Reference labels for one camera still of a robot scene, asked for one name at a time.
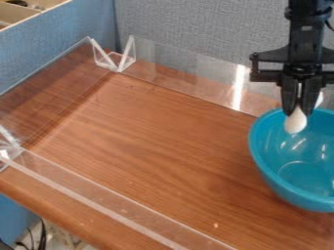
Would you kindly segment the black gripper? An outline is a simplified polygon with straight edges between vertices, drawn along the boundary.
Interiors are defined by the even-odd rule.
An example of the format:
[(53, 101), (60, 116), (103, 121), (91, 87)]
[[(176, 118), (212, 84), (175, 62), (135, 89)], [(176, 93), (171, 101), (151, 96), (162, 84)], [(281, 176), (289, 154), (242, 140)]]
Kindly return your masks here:
[(322, 46), (326, 25), (327, 21), (291, 21), (289, 44), (279, 49), (250, 55), (250, 80), (281, 83), (282, 108), (287, 116), (297, 107), (297, 79), (306, 80), (301, 99), (306, 116), (313, 113), (322, 86), (334, 84), (334, 70), (322, 69), (325, 64), (334, 64), (334, 50)]

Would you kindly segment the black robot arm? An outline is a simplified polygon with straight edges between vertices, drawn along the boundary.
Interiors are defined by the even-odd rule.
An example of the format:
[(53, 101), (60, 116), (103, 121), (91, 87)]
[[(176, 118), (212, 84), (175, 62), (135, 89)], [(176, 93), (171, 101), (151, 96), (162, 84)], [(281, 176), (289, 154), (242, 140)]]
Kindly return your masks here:
[(334, 0), (289, 0), (285, 17), (290, 21), (289, 44), (250, 55), (250, 81), (275, 82), (281, 87), (282, 108), (290, 116), (298, 106), (310, 116), (321, 89), (334, 84), (334, 50), (323, 46)]

